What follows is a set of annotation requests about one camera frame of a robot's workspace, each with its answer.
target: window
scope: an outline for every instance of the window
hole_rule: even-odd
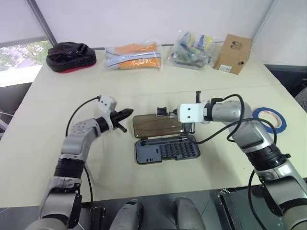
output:
[[[40,41],[0,48],[0,87],[33,82],[51,47]]]
[[[42,41],[0,48],[0,71],[42,65],[51,47]]]

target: black plastic case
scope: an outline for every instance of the black plastic case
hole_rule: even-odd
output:
[[[134,135],[141,140],[135,143],[138,164],[158,163],[163,160],[186,160],[200,156],[198,145],[191,143],[183,134],[183,124],[177,115],[139,115],[133,118]],[[173,135],[148,139],[150,137]]]

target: brown case lid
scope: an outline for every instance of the brown case lid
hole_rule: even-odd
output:
[[[133,118],[134,136],[149,138],[183,133],[183,125],[176,115],[138,115]]]

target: black pouch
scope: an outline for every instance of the black pouch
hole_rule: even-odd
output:
[[[86,44],[62,42],[48,50],[46,63],[55,72],[67,73],[95,64],[96,54]]]

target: white wall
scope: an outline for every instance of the white wall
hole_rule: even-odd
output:
[[[0,1],[0,45],[45,36],[25,0]]]
[[[58,42],[90,47],[158,39],[190,30],[224,41],[251,38],[272,0],[36,0]]]
[[[307,66],[307,0],[279,0],[252,50],[264,64]]]

